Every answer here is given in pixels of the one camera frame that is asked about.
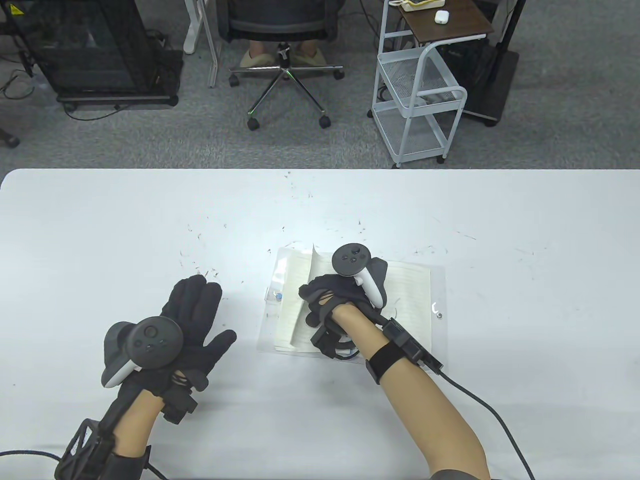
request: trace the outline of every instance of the notebook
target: notebook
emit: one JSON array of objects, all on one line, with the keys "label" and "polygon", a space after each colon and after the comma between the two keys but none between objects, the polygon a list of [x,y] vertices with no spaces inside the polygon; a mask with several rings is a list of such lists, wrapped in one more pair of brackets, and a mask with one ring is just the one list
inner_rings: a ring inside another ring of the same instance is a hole
[{"label": "notebook", "polygon": [[[291,250],[287,261],[282,306],[276,325],[274,347],[280,351],[317,353],[311,344],[316,329],[309,327],[305,318],[307,304],[298,296],[300,285],[315,277],[335,273],[330,253]],[[388,262],[387,305],[383,316],[393,317],[427,350],[431,349],[431,278],[424,265]]]}]

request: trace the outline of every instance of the sleeve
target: sleeve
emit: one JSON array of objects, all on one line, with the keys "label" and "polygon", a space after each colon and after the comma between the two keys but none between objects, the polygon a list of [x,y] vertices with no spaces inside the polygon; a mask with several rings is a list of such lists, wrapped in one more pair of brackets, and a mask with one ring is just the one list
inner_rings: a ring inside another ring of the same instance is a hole
[{"label": "sleeve", "polygon": [[431,476],[431,480],[478,480],[476,477],[458,470],[441,470]]}]

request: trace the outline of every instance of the white metal cart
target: white metal cart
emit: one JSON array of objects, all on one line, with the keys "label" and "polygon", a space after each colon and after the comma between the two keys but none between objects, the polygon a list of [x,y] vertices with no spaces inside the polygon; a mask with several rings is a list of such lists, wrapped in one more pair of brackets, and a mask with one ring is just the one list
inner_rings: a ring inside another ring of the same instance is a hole
[{"label": "white metal cart", "polygon": [[[396,167],[399,168],[404,162],[430,157],[437,157],[438,163],[443,163],[458,128],[467,101],[467,91],[458,84],[436,47],[479,40],[486,33],[438,40],[413,49],[384,52],[385,40],[413,36],[411,30],[387,32],[388,10],[389,0],[385,0],[369,116],[375,120]],[[381,78],[392,100],[379,100]],[[446,111],[456,112],[448,136],[434,116]]]}]

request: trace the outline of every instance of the gloved hand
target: gloved hand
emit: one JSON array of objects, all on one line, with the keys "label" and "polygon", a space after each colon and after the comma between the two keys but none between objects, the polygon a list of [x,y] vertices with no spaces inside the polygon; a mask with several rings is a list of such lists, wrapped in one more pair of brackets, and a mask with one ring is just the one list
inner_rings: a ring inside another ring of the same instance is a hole
[{"label": "gloved hand", "polygon": [[173,385],[189,390],[194,387],[199,392],[207,388],[207,375],[236,341],[236,333],[225,330],[204,346],[221,297],[220,285],[208,284],[202,275],[194,275],[175,284],[160,314],[175,321],[182,329],[182,351],[165,367],[132,372],[123,385],[133,382],[156,396],[162,396]]},{"label": "gloved hand", "polygon": [[358,286],[352,276],[337,274],[322,275],[298,289],[298,295],[309,304],[311,312],[307,315],[307,325],[317,328],[324,324],[329,330],[344,335],[331,317],[338,305],[352,303],[366,316],[373,312],[371,302],[362,287]]}]

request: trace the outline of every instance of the forearm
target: forearm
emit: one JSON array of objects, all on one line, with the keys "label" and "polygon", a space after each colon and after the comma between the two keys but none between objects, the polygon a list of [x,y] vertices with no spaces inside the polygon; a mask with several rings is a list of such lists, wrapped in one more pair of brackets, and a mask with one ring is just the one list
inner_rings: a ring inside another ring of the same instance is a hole
[{"label": "forearm", "polygon": [[116,455],[137,458],[145,454],[157,416],[164,408],[160,397],[143,390],[113,430]]},{"label": "forearm", "polygon": [[[337,307],[333,318],[366,359],[388,343],[382,331],[352,305]],[[489,480],[476,434],[426,372],[402,358],[386,371],[380,385],[432,474],[451,469]]]}]

